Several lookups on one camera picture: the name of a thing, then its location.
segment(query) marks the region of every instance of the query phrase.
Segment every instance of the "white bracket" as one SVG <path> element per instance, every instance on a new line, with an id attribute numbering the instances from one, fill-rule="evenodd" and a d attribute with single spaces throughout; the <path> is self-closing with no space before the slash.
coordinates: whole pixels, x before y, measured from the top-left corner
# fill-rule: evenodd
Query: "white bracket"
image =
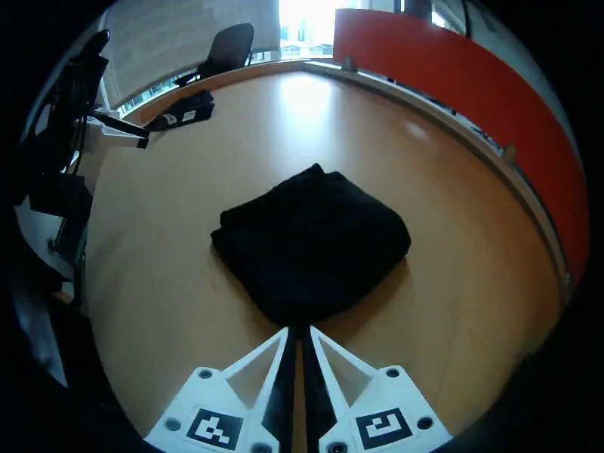
<path id="1" fill-rule="evenodd" d="M 169 453 L 278 452 L 279 440 L 266 426 L 271 425 L 267 418 L 283 416 L 279 409 L 269 408 L 269 403 L 288 333 L 283 328 L 223 371 L 197 368 L 146 441 Z M 289 344 L 293 347 L 293 338 Z M 280 402 L 282 392 L 287 391 L 280 390 Z"/>
<path id="2" fill-rule="evenodd" d="M 373 368 L 314 327 L 310 340 L 336 420 L 319 438 L 320 453 L 423 452 L 450 440 L 402 367 Z"/>

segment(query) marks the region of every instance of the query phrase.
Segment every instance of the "black object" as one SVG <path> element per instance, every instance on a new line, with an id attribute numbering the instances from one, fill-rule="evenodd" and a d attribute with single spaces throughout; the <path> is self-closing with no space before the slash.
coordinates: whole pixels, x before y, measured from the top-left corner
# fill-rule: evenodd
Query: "black object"
<path id="1" fill-rule="evenodd" d="M 251 299 L 278 325 L 352 306 L 411 244 L 399 215 L 318 164 L 220 215 L 211 236 Z"/>
<path id="2" fill-rule="evenodd" d="M 336 424 L 337 418 L 334 407 L 331 405 L 309 327 L 304 329 L 302 336 L 302 360 L 304 362 L 307 453 L 319 453 L 319 439 Z"/>
<path id="3" fill-rule="evenodd" d="M 142 128 L 137 125 L 133 125 L 127 121 L 122 121 L 121 119 L 113 118 L 102 112 L 91 112 L 90 116 L 98 119 L 103 124 L 109 126 L 110 128 L 114 128 L 118 131 L 125 132 L 126 134 L 136 135 L 140 138 L 149 138 L 149 131 L 145 128 Z"/>
<path id="4" fill-rule="evenodd" d="M 164 131 L 209 119 L 214 110 L 213 100 L 208 90 L 179 99 L 157 115 L 145 129 L 151 132 Z"/>
<path id="5" fill-rule="evenodd" d="M 251 55 L 251 42 L 254 40 L 254 27 L 250 23 L 240 23 L 221 30 L 212 42 L 208 58 L 197 66 L 197 70 L 175 81 L 183 87 L 195 80 L 217 76 L 223 72 L 242 68 Z"/>

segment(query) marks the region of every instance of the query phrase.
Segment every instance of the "folded black towel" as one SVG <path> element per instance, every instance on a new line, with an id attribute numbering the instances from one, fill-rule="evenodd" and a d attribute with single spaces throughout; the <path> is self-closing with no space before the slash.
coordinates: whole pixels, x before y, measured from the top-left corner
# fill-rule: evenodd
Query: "folded black towel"
<path id="1" fill-rule="evenodd" d="M 308 325 L 367 295 L 411 244 L 399 215 L 318 164 L 220 215 L 214 247 L 278 325 Z"/>
<path id="2" fill-rule="evenodd" d="M 214 97 L 208 90 L 179 99 L 157 115 L 145 129 L 151 132 L 164 131 L 209 119 L 214 110 L 213 100 Z"/>

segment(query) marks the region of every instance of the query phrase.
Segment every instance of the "wooden table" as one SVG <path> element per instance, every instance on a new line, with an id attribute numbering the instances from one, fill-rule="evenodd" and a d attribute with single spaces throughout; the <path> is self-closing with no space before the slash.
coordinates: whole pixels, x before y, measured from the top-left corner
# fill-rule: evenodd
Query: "wooden table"
<path id="1" fill-rule="evenodd" d="M 225 368 L 277 331 L 210 233 L 315 162 L 398 212 L 412 240 L 372 294 L 317 327 L 375 367 L 402 365 L 451 433 L 472 424 L 560 308 L 547 247 L 510 190 L 442 128 L 360 87 L 291 72 L 212 94 L 210 120 L 112 149 L 96 186 L 88 313 L 134 426 L 146 435 L 195 367 Z M 298 379 L 297 451 L 302 392 Z"/>

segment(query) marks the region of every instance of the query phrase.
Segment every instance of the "white label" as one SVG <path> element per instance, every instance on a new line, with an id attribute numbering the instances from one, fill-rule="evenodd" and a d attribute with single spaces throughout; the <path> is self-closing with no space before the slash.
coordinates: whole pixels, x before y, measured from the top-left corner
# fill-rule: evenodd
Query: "white label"
<path id="1" fill-rule="evenodd" d="M 178 121 L 178 120 L 176 119 L 176 116 L 174 116 L 174 115 L 170 115 L 169 113 L 164 113 L 162 116 L 163 116 L 164 118 L 166 118 L 166 120 L 168 121 L 168 124 L 169 124 L 170 126 L 172 126 L 172 125 L 176 124 L 176 122 Z"/>
<path id="2" fill-rule="evenodd" d="M 184 114 L 183 116 L 183 121 L 190 121 L 193 118 L 195 118 L 195 110 L 191 110 L 190 112 L 187 112 Z"/>

